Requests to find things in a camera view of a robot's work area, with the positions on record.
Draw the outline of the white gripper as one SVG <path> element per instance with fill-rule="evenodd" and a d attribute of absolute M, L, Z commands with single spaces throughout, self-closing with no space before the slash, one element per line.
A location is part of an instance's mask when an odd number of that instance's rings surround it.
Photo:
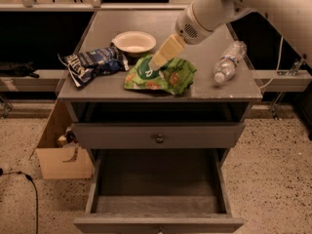
<path fill-rule="evenodd" d="M 207 8 L 189 5 L 177 18 L 175 31 L 170 35 L 148 63 L 153 71 L 159 70 L 169 60 L 178 56 L 188 45 L 197 45 L 213 34 L 211 13 Z"/>

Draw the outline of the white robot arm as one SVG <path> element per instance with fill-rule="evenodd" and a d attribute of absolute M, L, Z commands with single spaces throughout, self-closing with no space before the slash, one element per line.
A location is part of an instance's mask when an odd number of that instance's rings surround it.
<path fill-rule="evenodd" d="M 312 0 L 194 0 L 178 16 L 175 34 L 154 54 L 149 67 L 159 69 L 186 45 L 203 42 L 222 25 L 250 12 L 262 15 L 312 65 Z"/>

